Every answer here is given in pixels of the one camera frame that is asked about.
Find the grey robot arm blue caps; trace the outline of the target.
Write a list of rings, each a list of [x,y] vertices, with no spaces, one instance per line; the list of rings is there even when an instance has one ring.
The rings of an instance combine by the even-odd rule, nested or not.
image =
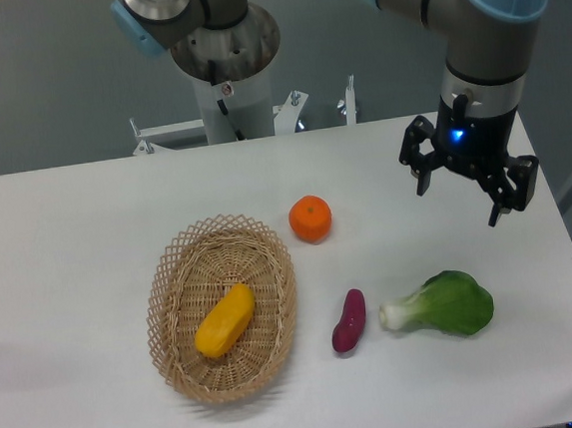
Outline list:
[[[416,117],[400,149],[418,191],[446,168],[490,196],[492,221],[525,210],[538,161],[510,156],[507,144],[548,0],[362,1],[447,39],[437,119]],[[293,105],[273,109],[267,72],[281,33],[264,8],[249,0],[115,0],[111,13],[137,48],[169,53],[190,78],[211,144],[294,130]]]

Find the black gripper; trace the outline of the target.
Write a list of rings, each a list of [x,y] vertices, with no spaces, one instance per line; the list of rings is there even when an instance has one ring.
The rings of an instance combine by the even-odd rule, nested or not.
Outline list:
[[[426,117],[416,116],[404,132],[398,157],[416,178],[416,194],[424,195],[432,172],[443,164],[467,178],[471,177],[473,165],[477,181],[492,199],[489,226],[496,226],[504,214],[524,212],[534,196],[540,169],[535,156],[508,156],[507,143],[515,115],[513,108],[496,117],[460,116],[458,108],[454,112],[441,100],[436,130]],[[426,141],[433,146],[427,154],[420,149]]]

